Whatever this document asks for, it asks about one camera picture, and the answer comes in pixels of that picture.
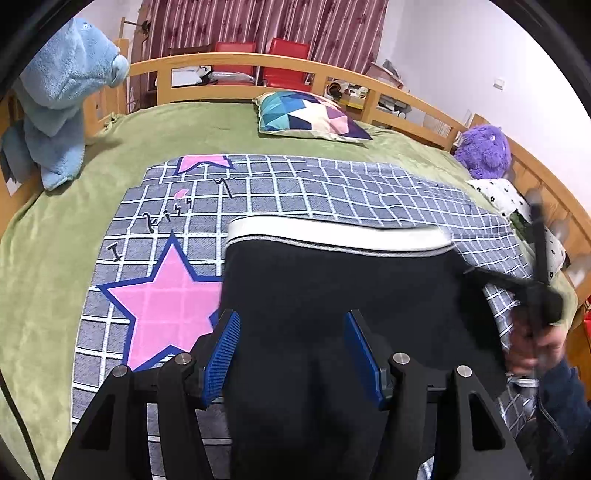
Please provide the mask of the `dark blue sleeve forearm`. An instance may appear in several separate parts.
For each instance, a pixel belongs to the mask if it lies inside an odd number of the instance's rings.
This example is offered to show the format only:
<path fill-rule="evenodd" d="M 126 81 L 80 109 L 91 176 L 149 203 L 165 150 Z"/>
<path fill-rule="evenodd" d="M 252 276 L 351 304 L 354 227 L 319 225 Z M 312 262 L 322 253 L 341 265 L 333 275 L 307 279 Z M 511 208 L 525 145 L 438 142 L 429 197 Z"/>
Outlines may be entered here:
<path fill-rule="evenodd" d="M 565 357 L 544 373 L 536 414 L 540 479 L 590 476 L 590 406 Z"/>

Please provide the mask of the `person right hand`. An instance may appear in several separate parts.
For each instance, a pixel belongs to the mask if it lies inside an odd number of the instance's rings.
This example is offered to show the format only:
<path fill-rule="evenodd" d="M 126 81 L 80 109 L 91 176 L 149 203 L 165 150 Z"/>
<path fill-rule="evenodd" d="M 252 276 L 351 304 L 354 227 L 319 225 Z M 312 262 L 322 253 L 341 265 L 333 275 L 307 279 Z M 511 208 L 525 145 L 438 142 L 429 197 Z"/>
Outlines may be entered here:
<path fill-rule="evenodd" d="M 510 347 L 505 354 L 507 369 L 511 373 L 545 373 L 562 361 L 568 333 L 564 325 L 550 325 L 534 333 L 523 307 L 512 310 L 511 320 Z"/>

